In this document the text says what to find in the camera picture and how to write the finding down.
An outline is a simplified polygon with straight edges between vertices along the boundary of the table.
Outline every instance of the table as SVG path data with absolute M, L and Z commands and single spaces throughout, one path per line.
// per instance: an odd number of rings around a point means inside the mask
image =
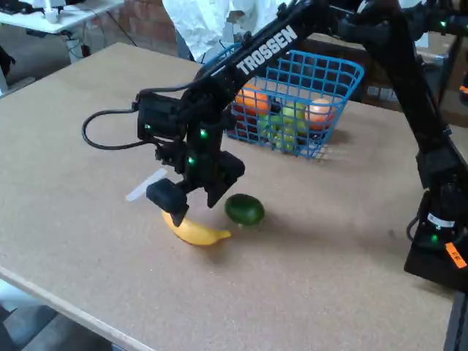
M 103 12 L 114 10 L 123 5 L 124 0 L 86 0 L 83 4 L 65 6 L 64 11 L 60 14 L 58 23 L 48 22 L 41 12 L 34 12 L 29 15 L 23 15 L 21 13 L 8 15 L 0 12 L 0 23 L 49 34 L 59 34 L 64 30 L 70 31 L 72 39 L 67 40 L 67 47 L 70 61 L 73 63 L 83 55 L 81 53 L 80 34 L 75 33 L 73 31 L 74 28 Z M 0 97 L 18 90 L 19 88 L 23 88 L 33 81 L 34 79 L 29 78 L 14 87 L 8 88 L 3 72 L 0 70 Z
M 190 194 L 191 219 L 233 230 L 217 246 L 126 202 L 161 167 L 154 149 L 93 149 L 83 120 L 198 67 L 117 44 L 0 101 L 0 278 L 128 350 L 441 350 L 452 293 L 403 271 L 423 190 L 400 113 L 350 102 L 318 160 L 225 138 L 246 164 L 227 195 L 260 198 L 267 217 L 240 231 L 223 200 Z M 453 128 L 465 155 L 467 134 Z M 136 116 L 98 118 L 89 136 L 135 141 Z

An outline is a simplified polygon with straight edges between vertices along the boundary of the banana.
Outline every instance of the banana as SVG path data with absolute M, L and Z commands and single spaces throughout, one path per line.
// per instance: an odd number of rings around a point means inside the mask
M 181 225 L 176 227 L 168 212 L 162 211 L 162 218 L 169 228 L 183 241 L 192 245 L 212 245 L 217 241 L 229 238 L 229 230 L 215 230 L 204 225 L 194 223 L 190 219 L 184 218 Z

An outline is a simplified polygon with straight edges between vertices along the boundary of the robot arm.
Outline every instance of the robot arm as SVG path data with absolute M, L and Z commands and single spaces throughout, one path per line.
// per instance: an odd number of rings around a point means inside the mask
M 244 84 L 314 32 L 359 42 L 387 72 L 419 145 L 416 160 L 426 192 L 405 270 L 468 292 L 462 258 L 468 257 L 468 167 L 450 140 L 414 46 L 427 31 L 468 35 L 468 17 L 430 1 L 408 10 L 389 3 L 370 3 L 362 13 L 355 1 L 341 7 L 326 0 L 283 4 L 275 20 L 247 34 L 226 59 L 205 65 L 193 82 L 143 89 L 134 103 L 138 137 L 155 144 L 156 158 L 183 176 L 177 184 L 163 179 L 150 185 L 148 199 L 171 213 L 175 225 L 189 208 L 186 195 L 192 190 L 204 188 L 213 207 L 244 174 L 243 162 L 220 150 L 223 131 L 235 125 L 226 107 Z M 181 99 L 158 94 L 184 88 Z

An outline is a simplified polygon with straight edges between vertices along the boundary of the blue basket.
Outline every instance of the blue basket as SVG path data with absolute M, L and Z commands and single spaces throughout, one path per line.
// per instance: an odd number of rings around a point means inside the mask
M 267 68 L 265 77 L 255 77 L 239 91 L 230 107 L 238 122 L 227 135 L 316 157 L 363 74 L 355 62 L 291 50 L 276 68 Z

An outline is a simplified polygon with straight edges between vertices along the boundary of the desk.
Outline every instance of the desk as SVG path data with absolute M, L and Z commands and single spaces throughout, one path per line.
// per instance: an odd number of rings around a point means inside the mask
M 267 217 L 239 232 L 225 199 L 208 210 L 190 194 L 191 219 L 233 230 L 218 246 L 125 200 L 161 167 L 154 148 L 93 149 L 83 120 L 198 67 L 117 44 L 0 101 L 0 278 L 128 350 L 440 351 L 452 293 L 403 271 L 423 190 L 400 113 L 350 102 L 319 160 L 225 138 L 246 164 L 227 195 L 260 198 Z M 464 154 L 467 134 L 453 128 Z M 98 118 L 89 136 L 135 141 L 136 116 Z
M 87 0 L 83 4 L 66 6 L 60 14 L 58 23 L 50 23 L 41 12 L 34 12 L 29 15 L 17 13 L 16 15 L 8 15 L 0 12 L 0 23 L 9 24 L 11 26 L 22 27 L 35 31 L 42 31 L 49 34 L 59 34 L 64 30 L 72 32 L 73 39 L 67 40 L 70 61 L 76 62 L 83 54 L 79 34 L 73 32 L 74 27 L 93 17 L 114 10 L 117 7 L 123 6 L 124 0 Z M 10 94 L 19 88 L 32 83 L 34 79 L 29 78 L 17 84 L 14 87 L 8 87 L 3 72 L 0 69 L 0 97 Z

